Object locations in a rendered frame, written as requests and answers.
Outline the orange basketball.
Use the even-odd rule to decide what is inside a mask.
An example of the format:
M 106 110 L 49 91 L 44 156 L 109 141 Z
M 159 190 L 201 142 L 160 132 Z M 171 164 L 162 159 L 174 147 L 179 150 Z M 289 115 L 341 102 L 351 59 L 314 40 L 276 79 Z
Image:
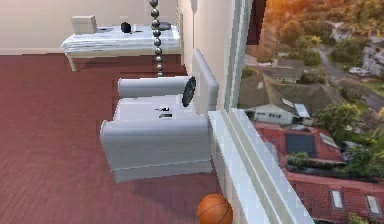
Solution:
M 197 216 L 200 224 L 232 224 L 233 209 L 224 196 L 209 194 L 200 201 Z

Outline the black round cushion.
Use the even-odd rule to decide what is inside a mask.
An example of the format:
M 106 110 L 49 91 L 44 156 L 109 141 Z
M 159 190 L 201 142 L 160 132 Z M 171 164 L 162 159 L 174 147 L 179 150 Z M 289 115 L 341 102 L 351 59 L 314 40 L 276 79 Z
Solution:
M 182 104 L 184 107 L 187 107 L 191 103 L 195 93 L 195 89 L 196 89 L 196 79 L 193 76 L 191 76 L 188 82 L 186 83 L 186 86 L 183 92 Z

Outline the white bed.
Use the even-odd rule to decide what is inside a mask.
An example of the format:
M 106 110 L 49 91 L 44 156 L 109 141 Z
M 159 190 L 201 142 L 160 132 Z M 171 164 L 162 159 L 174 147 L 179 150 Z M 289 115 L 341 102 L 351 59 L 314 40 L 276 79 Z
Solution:
M 108 28 L 108 32 L 72 34 L 61 44 L 73 71 L 76 70 L 74 58 L 155 55 L 150 25 L 133 24 L 131 33 L 123 33 L 119 26 L 99 28 Z

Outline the large window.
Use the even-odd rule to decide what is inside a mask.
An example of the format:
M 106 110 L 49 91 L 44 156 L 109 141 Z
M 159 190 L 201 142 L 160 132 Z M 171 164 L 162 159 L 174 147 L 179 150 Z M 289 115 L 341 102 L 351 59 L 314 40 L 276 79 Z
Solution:
M 240 80 L 237 108 L 259 138 L 254 164 L 282 172 L 308 213 L 302 224 L 384 224 L 384 136 L 361 110 L 367 90 L 329 63 L 324 16 L 348 0 L 252 0 L 247 53 L 267 56 Z

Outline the white pillow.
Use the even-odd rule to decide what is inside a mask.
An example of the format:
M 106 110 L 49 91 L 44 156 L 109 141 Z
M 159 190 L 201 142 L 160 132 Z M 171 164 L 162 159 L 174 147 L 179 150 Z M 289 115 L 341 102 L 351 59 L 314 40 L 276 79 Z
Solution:
M 73 16 L 71 23 L 75 34 L 94 34 L 97 32 L 96 18 L 94 15 Z

